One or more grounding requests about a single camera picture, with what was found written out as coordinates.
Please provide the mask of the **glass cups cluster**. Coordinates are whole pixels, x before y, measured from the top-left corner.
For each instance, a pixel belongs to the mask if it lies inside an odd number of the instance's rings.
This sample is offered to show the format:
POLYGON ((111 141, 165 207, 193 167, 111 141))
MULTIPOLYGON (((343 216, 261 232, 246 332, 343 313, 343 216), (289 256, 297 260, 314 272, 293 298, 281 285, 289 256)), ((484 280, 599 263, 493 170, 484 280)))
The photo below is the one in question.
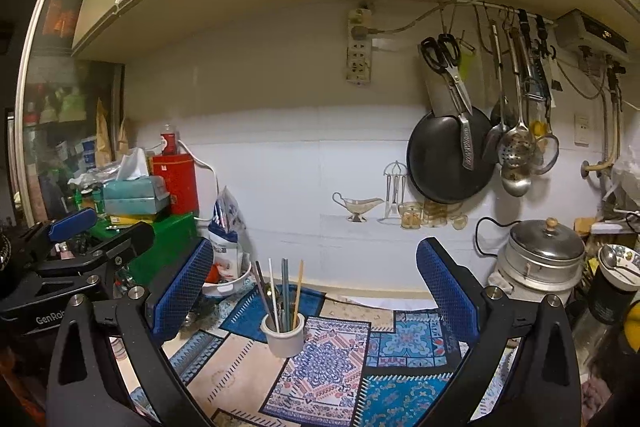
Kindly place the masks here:
POLYGON ((404 202, 399 206, 400 226, 406 230, 420 228, 441 228, 451 225, 455 230, 463 230, 469 222, 462 211, 462 204, 445 205, 424 200, 424 202, 404 202))

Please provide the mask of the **wooden chopstick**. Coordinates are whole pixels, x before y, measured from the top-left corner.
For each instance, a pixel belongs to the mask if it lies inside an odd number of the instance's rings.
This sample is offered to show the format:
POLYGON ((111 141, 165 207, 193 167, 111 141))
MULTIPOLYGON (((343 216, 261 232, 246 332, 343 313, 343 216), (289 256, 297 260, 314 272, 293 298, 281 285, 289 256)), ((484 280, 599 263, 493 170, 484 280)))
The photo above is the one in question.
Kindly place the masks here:
POLYGON ((298 265, 296 291, 295 291, 295 299, 294 299, 294 312, 293 312, 293 323, 292 323, 293 329, 297 329, 297 326, 298 326, 299 303, 300 303, 300 295, 302 295, 303 276, 304 276, 304 260, 300 260, 298 265))

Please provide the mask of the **hanging slotted spoon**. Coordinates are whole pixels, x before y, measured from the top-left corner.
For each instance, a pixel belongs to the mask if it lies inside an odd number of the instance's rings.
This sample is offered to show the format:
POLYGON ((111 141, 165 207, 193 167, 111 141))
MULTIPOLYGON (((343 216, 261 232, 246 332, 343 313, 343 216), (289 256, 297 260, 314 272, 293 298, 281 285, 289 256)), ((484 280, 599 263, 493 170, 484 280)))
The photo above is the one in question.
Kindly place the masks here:
POLYGON ((508 168, 521 168, 526 166, 530 158, 534 155, 535 139, 529 131, 524 120, 524 110, 522 106, 522 82, 521 69, 518 64, 518 54, 516 54, 515 43, 512 31, 506 31, 506 41, 509 46, 512 72, 515 82, 515 116, 516 125, 509 129, 500 139, 498 144, 498 156, 500 164, 508 168))

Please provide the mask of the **black frying pan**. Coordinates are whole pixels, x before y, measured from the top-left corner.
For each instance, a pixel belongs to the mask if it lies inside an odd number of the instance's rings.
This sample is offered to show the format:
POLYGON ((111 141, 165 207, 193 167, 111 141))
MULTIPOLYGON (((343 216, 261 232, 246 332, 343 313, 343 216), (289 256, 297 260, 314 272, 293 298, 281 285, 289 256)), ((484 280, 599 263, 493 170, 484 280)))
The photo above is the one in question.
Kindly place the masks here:
POLYGON ((463 202, 483 191, 494 175, 495 165, 482 158, 490 121, 473 107, 470 124, 473 170, 462 165, 460 124, 456 117, 436 117, 430 112, 412 130, 406 153, 409 178, 427 199, 447 205, 463 202))

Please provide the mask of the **patterned blue table mat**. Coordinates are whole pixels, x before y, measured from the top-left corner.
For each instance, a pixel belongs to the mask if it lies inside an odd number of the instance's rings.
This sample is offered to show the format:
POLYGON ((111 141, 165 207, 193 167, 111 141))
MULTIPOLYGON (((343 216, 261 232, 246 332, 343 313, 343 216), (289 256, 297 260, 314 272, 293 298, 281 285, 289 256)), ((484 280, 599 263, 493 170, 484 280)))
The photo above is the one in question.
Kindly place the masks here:
POLYGON ((215 426, 414 426, 468 346, 433 303, 398 310, 300 292, 303 349, 278 358, 260 328, 264 309, 246 281, 164 344, 172 367, 215 426))

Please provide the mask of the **wall power strip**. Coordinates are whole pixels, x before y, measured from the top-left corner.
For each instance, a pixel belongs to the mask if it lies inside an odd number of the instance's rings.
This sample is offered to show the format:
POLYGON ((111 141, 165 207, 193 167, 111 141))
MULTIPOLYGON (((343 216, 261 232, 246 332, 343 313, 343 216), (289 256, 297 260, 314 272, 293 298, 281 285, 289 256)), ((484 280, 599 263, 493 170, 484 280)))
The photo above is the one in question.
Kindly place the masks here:
POLYGON ((371 82, 371 17, 371 11, 363 8, 347 15, 346 80, 357 86, 371 82))

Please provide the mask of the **hanging metal ladle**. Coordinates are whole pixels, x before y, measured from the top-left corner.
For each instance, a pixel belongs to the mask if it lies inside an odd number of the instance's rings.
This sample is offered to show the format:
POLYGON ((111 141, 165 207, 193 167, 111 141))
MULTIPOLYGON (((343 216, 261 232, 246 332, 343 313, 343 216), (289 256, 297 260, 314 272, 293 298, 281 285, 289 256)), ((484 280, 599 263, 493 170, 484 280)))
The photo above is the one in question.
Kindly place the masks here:
POLYGON ((503 165, 500 170, 504 191, 513 197, 523 197, 532 186, 532 173, 529 165, 509 167, 503 165))

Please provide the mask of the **silver gravy boat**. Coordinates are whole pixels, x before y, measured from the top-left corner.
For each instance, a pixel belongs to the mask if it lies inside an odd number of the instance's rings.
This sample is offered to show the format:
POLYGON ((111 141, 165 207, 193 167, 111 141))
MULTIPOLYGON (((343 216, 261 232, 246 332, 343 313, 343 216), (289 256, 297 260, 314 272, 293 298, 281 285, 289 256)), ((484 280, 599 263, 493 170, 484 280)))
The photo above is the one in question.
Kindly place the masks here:
POLYGON ((349 212, 347 220, 352 223, 366 222, 364 215, 372 209, 383 204, 382 198, 352 199, 345 198, 340 192, 332 194, 332 200, 349 212))

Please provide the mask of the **metal spoon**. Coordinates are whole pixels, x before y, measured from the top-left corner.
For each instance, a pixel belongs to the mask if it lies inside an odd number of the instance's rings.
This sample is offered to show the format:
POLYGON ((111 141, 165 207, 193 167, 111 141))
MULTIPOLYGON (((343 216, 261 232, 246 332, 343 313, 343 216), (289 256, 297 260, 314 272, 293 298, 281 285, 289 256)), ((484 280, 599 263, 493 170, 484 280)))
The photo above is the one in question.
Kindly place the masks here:
POLYGON ((262 299, 262 304, 265 307, 268 317, 270 317, 271 319, 272 325, 276 325, 276 317, 274 316, 271 298, 269 297, 269 289, 267 287, 264 276, 262 275, 262 267, 260 266, 260 263, 258 261, 255 261, 253 263, 253 268, 255 272, 258 293, 260 295, 260 299, 262 299))

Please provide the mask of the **small metal utensil stand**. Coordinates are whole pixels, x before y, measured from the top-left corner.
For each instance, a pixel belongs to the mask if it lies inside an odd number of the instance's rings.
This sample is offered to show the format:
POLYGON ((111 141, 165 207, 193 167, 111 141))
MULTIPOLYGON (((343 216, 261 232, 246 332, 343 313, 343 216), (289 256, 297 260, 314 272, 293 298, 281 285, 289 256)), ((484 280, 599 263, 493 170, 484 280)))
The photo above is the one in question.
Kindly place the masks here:
POLYGON ((405 202, 408 168, 400 161, 393 161, 384 168, 383 176, 385 180, 384 213, 378 219, 378 223, 399 225, 400 207, 405 202))

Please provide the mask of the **white bowl with tomato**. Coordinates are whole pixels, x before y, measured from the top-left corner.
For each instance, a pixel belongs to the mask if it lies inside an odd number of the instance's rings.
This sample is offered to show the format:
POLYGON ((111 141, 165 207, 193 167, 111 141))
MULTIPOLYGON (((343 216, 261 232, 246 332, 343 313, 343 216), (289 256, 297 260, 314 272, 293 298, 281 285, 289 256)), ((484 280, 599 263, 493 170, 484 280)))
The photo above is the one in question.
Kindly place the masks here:
POLYGON ((241 275, 234 280, 224 281, 217 284, 204 283, 202 286, 202 293, 206 297, 217 299, 224 299, 237 294, 252 280, 252 262, 250 262, 250 254, 245 253, 243 255, 241 268, 241 275))

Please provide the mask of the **white ceramic utensil cup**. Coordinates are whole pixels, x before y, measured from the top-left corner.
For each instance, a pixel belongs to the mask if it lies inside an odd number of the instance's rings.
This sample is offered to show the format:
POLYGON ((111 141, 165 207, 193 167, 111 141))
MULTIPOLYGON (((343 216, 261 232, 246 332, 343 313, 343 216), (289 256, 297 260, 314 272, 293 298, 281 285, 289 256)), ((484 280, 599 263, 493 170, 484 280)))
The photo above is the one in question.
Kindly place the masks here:
POLYGON ((305 341, 306 317, 299 313, 296 326, 292 331, 278 333, 269 315, 265 315, 260 322, 260 330, 267 339, 270 352, 277 358, 289 359, 303 351, 305 341))

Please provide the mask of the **teal tissue box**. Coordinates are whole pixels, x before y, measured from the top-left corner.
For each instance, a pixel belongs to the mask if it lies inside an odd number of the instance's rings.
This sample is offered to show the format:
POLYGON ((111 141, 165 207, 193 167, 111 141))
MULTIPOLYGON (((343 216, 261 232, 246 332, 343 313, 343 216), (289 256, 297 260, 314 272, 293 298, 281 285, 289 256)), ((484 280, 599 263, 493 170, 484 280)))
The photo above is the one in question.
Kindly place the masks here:
POLYGON ((161 176, 107 182, 103 198, 105 212, 110 216, 152 216, 170 203, 170 194, 161 176))

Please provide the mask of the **hanging scissors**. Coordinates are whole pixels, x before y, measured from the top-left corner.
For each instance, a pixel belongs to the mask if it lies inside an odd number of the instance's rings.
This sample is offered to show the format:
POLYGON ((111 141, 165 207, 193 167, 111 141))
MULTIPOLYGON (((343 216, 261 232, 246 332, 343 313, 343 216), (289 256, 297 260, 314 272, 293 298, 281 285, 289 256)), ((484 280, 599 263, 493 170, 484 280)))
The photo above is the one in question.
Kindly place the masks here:
POLYGON ((459 113, 473 114, 473 103, 460 75, 461 52, 457 39, 448 32, 426 37, 419 51, 427 66, 447 81, 452 103, 459 113))

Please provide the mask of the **red box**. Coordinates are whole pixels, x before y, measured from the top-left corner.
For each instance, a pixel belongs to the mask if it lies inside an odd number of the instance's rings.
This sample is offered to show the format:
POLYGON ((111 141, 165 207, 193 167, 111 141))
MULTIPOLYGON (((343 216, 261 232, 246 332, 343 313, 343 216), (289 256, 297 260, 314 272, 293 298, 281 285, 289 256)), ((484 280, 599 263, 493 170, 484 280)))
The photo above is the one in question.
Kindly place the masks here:
POLYGON ((189 154, 156 155, 150 159, 153 176, 161 176, 174 215, 198 211, 194 159, 189 154))

